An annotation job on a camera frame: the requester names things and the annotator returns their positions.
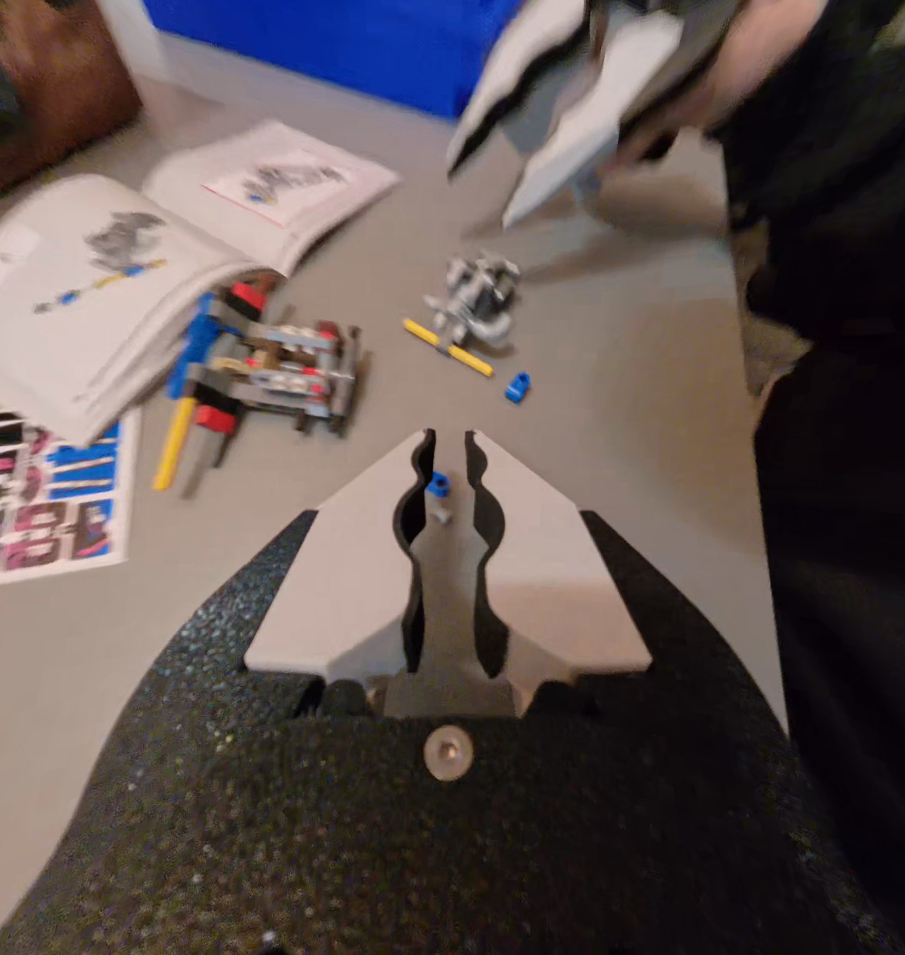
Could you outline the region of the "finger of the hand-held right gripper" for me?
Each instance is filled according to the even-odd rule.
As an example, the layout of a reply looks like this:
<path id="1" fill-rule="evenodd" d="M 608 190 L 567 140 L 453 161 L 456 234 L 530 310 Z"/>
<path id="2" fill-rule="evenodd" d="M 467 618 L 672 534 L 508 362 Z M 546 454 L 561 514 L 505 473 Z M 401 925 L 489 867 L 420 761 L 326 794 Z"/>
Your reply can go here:
<path id="1" fill-rule="evenodd" d="M 623 114 L 677 49 L 684 22 L 664 11 L 615 12 L 592 85 L 554 117 L 550 134 L 526 161 L 502 214 L 511 228 L 563 188 L 581 184 L 616 149 Z"/>
<path id="2" fill-rule="evenodd" d="M 452 179 L 502 132 L 521 156 L 544 145 L 555 106 L 588 54 L 591 3 L 525 2 L 489 54 L 446 151 Z"/>

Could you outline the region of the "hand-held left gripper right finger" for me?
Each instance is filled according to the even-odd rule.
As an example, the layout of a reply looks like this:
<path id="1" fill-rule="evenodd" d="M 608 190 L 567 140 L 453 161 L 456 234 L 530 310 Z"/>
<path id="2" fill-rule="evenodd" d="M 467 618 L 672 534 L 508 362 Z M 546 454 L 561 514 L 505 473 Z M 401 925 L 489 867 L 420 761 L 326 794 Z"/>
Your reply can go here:
<path id="1" fill-rule="evenodd" d="M 482 432 L 465 436 L 477 567 L 473 633 L 516 698 L 648 670 L 652 654 L 574 502 Z"/>

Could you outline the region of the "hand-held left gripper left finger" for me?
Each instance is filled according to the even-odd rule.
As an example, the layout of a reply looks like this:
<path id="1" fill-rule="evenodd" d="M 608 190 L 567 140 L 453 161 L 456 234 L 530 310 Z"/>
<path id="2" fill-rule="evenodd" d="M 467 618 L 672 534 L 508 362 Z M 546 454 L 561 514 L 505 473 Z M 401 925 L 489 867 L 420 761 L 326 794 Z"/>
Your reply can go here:
<path id="1" fill-rule="evenodd" d="M 376 683 L 422 658 L 422 573 L 436 433 L 413 433 L 329 497 L 247 649 L 248 670 Z"/>

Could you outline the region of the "grey lego shock absorber assembly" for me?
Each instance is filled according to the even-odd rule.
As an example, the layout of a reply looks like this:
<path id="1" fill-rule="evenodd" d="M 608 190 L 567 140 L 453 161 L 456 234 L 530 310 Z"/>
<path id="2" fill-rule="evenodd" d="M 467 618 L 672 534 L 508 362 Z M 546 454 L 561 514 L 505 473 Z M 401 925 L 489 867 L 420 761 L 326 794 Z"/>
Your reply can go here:
<path id="1" fill-rule="evenodd" d="M 446 268 L 445 295 L 422 299 L 431 325 L 406 318 L 402 327 L 435 352 L 491 378 L 493 366 L 470 352 L 469 344 L 478 342 L 493 350 L 506 344 L 512 327 L 509 308 L 522 274 L 516 263 L 498 255 L 453 257 Z"/>

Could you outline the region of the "person's right forearm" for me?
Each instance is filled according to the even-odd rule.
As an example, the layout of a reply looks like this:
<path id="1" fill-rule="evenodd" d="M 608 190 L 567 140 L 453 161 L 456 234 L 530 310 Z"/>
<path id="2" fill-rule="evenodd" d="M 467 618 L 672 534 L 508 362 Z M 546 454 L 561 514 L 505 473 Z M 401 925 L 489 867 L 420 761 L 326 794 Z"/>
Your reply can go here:
<path id="1" fill-rule="evenodd" d="M 828 2 L 715 133 L 749 309 L 815 343 L 905 332 L 905 2 Z"/>

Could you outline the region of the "multicoloured lego chassis assembly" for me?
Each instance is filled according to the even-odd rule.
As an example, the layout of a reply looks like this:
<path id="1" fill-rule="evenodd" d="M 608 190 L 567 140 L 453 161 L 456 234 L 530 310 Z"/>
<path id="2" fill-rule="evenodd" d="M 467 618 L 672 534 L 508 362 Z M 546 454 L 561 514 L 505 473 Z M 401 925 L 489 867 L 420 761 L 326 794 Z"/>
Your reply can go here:
<path id="1" fill-rule="evenodd" d="M 166 391 L 172 419 L 152 481 L 172 488 L 191 434 L 200 436 L 184 498 L 207 471 L 222 465 L 251 412 L 288 417 L 307 433 L 325 424 L 344 436 L 353 410 L 362 352 L 361 329 L 321 320 L 312 326 L 266 320 L 279 276 L 259 272 L 203 295 L 188 324 Z"/>

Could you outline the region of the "open lego instruction booklet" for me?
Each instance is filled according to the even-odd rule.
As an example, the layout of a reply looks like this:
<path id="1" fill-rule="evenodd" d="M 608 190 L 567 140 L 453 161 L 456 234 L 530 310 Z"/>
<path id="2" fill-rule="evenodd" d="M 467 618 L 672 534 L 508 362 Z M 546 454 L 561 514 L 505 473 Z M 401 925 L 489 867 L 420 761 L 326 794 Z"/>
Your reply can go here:
<path id="1" fill-rule="evenodd" d="M 140 189 L 40 188 L 0 219 L 0 409 L 88 445 L 172 366 L 204 293 L 289 278 L 400 180 L 269 120 L 171 154 Z"/>

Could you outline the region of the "person's right hand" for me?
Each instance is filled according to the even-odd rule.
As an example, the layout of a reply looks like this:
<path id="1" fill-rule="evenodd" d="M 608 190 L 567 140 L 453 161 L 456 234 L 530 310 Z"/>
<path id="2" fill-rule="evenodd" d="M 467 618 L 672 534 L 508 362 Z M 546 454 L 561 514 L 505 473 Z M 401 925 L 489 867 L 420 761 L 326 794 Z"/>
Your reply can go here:
<path id="1" fill-rule="evenodd" d="M 806 40 L 824 1 L 749 1 L 741 7 L 710 65 L 672 101 L 621 135 L 608 172 L 644 161 L 663 138 L 721 126 Z"/>

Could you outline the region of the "blue plastic bin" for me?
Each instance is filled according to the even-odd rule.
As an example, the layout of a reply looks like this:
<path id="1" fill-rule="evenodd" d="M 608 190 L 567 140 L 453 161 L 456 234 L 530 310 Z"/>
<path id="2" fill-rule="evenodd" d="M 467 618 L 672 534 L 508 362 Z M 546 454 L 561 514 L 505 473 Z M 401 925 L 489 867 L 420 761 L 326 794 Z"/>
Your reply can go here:
<path id="1" fill-rule="evenodd" d="M 153 26 L 455 119 L 517 1 L 147 1 Z"/>

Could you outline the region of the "olive textured fabric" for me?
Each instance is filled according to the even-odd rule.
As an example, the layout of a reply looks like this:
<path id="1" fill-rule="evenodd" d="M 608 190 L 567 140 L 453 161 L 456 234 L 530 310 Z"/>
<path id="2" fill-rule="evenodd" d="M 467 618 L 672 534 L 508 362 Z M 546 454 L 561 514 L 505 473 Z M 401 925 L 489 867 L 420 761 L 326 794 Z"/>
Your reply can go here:
<path id="1" fill-rule="evenodd" d="M 808 351 L 809 343 L 792 329 L 751 312 L 745 301 L 748 281 L 765 263 L 768 228 L 759 221 L 728 236 L 733 266 L 738 320 L 744 352 L 745 384 L 756 403 L 778 377 L 786 374 Z"/>

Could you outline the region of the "colourful sticker sheet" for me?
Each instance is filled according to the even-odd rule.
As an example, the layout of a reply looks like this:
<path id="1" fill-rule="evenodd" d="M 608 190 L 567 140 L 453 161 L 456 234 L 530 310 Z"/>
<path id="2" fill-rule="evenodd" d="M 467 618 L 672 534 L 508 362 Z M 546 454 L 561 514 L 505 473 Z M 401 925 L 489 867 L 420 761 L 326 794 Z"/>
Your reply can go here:
<path id="1" fill-rule="evenodd" d="M 141 416 L 75 447 L 0 409 L 0 586 L 126 562 Z"/>

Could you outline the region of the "dark brown wooden furniture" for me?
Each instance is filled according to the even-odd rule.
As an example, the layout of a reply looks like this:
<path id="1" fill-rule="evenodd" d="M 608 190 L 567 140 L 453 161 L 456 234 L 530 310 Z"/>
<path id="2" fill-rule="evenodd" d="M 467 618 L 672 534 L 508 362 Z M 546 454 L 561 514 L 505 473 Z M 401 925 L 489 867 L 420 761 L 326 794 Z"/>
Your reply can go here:
<path id="1" fill-rule="evenodd" d="M 0 1 L 0 196 L 142 109 L 98 2 Z"/>

